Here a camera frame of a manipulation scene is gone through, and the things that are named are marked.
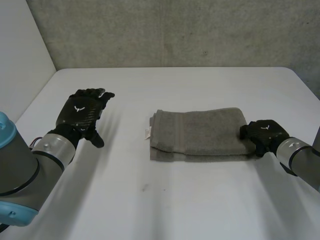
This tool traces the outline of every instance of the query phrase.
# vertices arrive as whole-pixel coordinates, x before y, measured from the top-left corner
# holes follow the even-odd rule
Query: concrete wall
[[[27,0],[57,69],[288,67],[320,96],[319,0]]]
[[[16,122],[55,72],[26,1],[0,0],[0,111]]]

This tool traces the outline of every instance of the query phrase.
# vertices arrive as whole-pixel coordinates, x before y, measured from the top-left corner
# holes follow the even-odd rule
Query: glove logo
[[[266,129],[266,130],[269,130],[269,125],[267,127],[260,127],[261,129]]]
[[[79,112],[79,111],[85,109],[85,107],[83,107],[83,108],[77,108],[76,106],[74,106],[74,109],[76,110],[76,112]]]

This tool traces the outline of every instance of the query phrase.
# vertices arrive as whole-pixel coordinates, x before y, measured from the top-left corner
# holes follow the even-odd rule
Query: cable
[[[7,224],[0,224],[0,233],[2,233],[4,230],[6,230],[9,227]]]
[[[35,147],[37,141],[40,140],[40,139],[42,139],[42,136],[38,136],[37,138],[35,138],[35,139],[31,142],[29,148],[32,148],[32,149],[33,149],[33,148]]]

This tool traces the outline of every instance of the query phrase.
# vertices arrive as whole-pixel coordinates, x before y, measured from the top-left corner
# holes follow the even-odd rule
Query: black robotic glove
[[[102,148],[105,143],[96,130],[96,121],[114,96],[103,88],[79,89],[68,98],[56,120],[56,128],[49,133],[66,137],[75,147],[80,139],[85,138],[97,148]]]
[[[248,138],[255,144],[255,154],[262,157],[266,152],[275,155],[279,145],[290,136],[274,120],[252,121],[240,127],[240,139]]]

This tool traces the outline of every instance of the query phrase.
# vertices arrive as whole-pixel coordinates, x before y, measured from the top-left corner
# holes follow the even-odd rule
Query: gray wall
[[[27,0],[57,70],[288,67],[320,96],[320,0]]]

